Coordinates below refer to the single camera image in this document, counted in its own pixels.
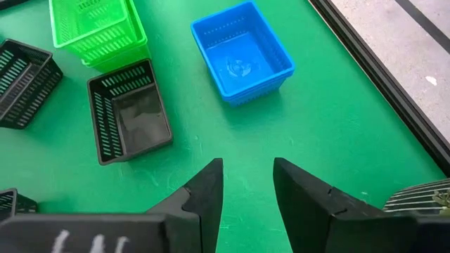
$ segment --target green plastic basket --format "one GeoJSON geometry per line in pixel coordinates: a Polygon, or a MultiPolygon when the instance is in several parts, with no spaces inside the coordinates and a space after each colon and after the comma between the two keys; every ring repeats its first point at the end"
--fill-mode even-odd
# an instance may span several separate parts
{"type": "Polygon", "coordinates": [[[50,0],[53,44],[84,60],[106,58],[137,42],[133,15],[125,0],[50,0]]]}
{"type": "Polygon", "coordinates": [[[83,65],[86,67],[93,67],[100,72],[110,72],[121,67],[130,65],[139,60],[151,58],[150,51],[147,47],[146,31],[143,29],[139,15],[137,14],[134,3],[130,0],[126,0],[130,13],[134,13],[131,16],[131,22],[136,27],[136,35],[138,41],[132,45],[121,48],[115,55],[108,58],[101,58],[98,60],[82,60],[83,65]]]}

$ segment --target striped object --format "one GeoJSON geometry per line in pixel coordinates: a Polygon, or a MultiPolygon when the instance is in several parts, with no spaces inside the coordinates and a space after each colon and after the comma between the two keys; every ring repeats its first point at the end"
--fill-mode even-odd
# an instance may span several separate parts
{"type": "Polygon", "coordinates": [[[432,197],[436,191],[447,193],[449,189],[450,179],[411,186],[395,193],[382,210],[389,213],[438,215],[446,207],[435,202],[432,197]]]}

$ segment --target blue plastic basket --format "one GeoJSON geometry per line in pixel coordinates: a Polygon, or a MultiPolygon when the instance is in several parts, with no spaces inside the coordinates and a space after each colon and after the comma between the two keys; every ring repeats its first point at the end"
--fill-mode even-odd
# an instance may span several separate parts
{"type": "Polygon", "coordinates": [[[252,1],[191,25],[221,97],[240,105],[278,89],[295,64],[252,1]]]}

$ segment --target concrete floor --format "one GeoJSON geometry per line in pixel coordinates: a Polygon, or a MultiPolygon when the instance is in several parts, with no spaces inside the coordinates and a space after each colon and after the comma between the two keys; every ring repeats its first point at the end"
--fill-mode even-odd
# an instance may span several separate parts
{"type": "MultiPolygon", "coordinates": [[[[410,0],[450,37],[450,1],[410,0]]],[[[450,141],[450,55],[395,0],[332,0],[450,141]]]]}

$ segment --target green table surface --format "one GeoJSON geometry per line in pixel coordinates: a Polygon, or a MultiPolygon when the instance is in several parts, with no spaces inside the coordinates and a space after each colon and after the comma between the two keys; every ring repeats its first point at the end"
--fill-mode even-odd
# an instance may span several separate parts
{"type": "Polygon", "coordinates": [[[238,2],[135,0],[174,142],[106,167],[86,89],[100,73],[53,47],[46,0],[1,11],[0,36],[54,52],[65,78],[26,130],[0,129],[0,188],[18,188],[44,213],[141,213],[223,157],[217,251],[290,252],[275,157],[376,207],[401,188],[444,178],[307,0],[256,0],[297,69],[279,92],[238,108],[222,102],[190,24],[238,2]]]}

